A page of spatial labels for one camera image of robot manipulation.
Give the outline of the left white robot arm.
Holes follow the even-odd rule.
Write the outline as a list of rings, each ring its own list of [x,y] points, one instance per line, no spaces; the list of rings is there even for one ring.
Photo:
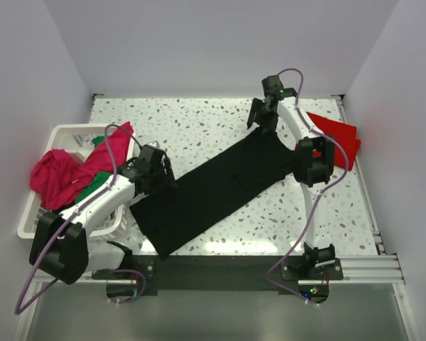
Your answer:
[[[139,156],[127,161],[113,180],[82,202],[58,214],[46,212],[37,223],[29,263],[66,284],[87,271],[115,270],[132,251],[90,235],[115,209],[140,194],[152,195],[175,187],[170,159]]]

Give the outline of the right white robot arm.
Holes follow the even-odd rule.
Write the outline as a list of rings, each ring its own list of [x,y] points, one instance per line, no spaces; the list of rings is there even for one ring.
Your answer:
[[[305,279],[315,271],[333,266],[336,260],[324,191],[334,170],[335,145],[309,118],[296,98],[288,97],[271,105],[262,99],[253,99],[247,126],[257,124],[274,130],[279,119],[286,123],[296,140],[293,175],[302,188],[306,211],[303,254],[299,263],[289,268],[296,278]]]

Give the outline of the black t-shirt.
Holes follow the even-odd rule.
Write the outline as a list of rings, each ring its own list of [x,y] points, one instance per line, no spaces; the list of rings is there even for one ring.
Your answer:
[[[234,213],[292,173],[295,152],[273,131],[257,128],[184,174],[175,188],[130,207],[140,231],[161,259]]]

